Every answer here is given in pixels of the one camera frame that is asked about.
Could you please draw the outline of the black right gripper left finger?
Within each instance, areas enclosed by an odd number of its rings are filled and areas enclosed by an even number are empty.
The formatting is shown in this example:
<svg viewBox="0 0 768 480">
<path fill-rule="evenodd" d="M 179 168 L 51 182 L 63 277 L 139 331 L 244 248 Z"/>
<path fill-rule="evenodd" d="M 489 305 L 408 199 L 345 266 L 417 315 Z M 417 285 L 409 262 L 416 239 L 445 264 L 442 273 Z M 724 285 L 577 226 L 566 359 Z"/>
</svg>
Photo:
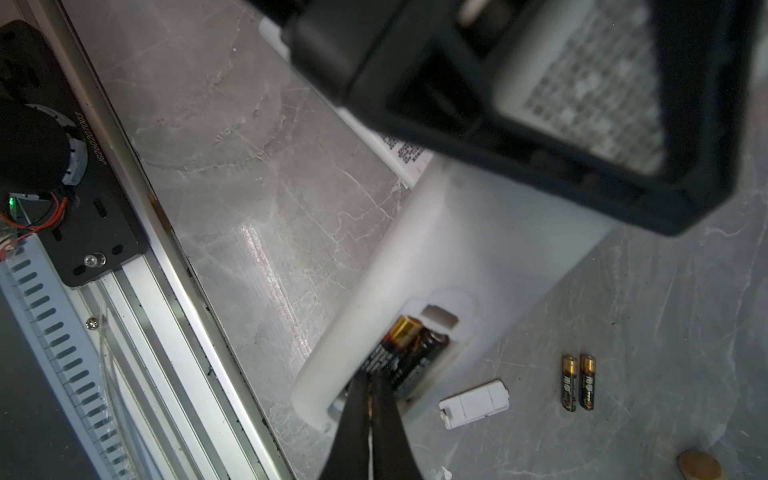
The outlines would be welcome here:
<svg viewBox="0 0 768 480">
<path fill-rule="evenodd" d="M 350 382 L 348 396 L 320 480 L 361 480 L 369 475 L 369 386 L 368 374 L 358 372 Z"/>
</svg>

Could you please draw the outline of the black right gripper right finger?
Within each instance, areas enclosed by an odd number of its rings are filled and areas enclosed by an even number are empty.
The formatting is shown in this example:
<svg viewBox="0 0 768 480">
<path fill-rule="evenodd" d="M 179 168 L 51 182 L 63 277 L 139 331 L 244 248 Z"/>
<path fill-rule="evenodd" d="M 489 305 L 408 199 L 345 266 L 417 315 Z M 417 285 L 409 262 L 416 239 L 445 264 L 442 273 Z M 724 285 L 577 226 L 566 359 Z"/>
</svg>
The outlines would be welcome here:
<svg viewBox="0 0 768 480">
<path fill-rule="evenodd" d="M 422 480 L 392 388 L 383 371 L 371 377 L 373 478 Z"/>
</svg>

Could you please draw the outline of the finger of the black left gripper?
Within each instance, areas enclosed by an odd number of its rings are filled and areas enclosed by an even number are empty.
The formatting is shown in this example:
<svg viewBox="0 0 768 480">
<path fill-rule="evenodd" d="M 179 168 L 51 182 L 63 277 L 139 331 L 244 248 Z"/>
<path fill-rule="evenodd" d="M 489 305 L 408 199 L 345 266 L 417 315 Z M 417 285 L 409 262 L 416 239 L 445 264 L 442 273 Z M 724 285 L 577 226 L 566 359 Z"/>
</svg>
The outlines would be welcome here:
<svg viewBox="0 0 768 480">
<path fill-rule="evenodd" d="M 301 1 L 294 67 L 367 127 L 664 235 L 735 189 L 758 1 Z"/>
</svg>

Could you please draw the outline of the AAA battery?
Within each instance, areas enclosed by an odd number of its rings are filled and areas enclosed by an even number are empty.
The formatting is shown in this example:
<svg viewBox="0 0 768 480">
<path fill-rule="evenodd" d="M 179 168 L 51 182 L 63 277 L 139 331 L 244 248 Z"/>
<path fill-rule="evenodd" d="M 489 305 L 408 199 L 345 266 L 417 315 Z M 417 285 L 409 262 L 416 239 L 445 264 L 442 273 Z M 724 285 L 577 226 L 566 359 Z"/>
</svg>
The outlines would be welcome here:
<svg viewBox="0 0 768 480">
<path fill-rule="evenodd" d="M 577 404 L 578 364 L 572 355 L 562 357 L 561 405 L 568 412 L 574 412 Z"/>
<path fill-rule="evenodd" d="M 358 371 L 384 372 L 396 397 L 406 395 L 406 382 L 415 372 L 426 328 L 409 316 L 400 316 L 361 363 Z"/>
<path fill-rule="evenodd" d="M 429 329 L 422 330 L 390 375 L 395 397 L 406 397 L 449 344 L 448 335 Z"/>
<path fill-rule="evenodd" d="M 589 354 L 580 356 L 580 405 L 592 411 L 595 403 L 596 359 Z"/>
</svg>

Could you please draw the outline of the white remote control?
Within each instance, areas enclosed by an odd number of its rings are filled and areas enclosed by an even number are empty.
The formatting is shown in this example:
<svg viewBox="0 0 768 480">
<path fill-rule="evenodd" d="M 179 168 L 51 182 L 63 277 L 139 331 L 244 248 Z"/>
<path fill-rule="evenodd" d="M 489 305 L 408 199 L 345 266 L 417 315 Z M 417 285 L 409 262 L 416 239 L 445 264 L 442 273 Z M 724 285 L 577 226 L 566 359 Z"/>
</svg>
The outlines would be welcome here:
<svg viewBox="0 0 768 480">
<path fill-rule="evenodd" d="M 646 1 L 547 1 L 497 78 L 501 112 L 643 177 L 663 168 Z M 400 316 L 450 344 L 411 392 L 407 417 L 444 400 L 477 360 L 615 226 L 606 215 L 452 159 L 434 158 L 293 388 L 330 433 L 349 380 Z"/>
</svg>

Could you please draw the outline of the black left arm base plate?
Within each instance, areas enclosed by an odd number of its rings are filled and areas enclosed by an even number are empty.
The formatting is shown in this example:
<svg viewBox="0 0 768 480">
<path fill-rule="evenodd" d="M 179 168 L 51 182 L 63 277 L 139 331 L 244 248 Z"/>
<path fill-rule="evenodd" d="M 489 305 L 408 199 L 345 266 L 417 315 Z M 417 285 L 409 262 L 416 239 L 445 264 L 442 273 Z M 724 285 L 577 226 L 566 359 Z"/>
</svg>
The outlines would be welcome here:
<svg viewBox="0 0 768 480">
<path fill-rule="evenodd" d="M 43 35 L 1 27 L 1 257 L 38 238 L 80 287 L 146 252 L 146 235 Z"/>
</svg>

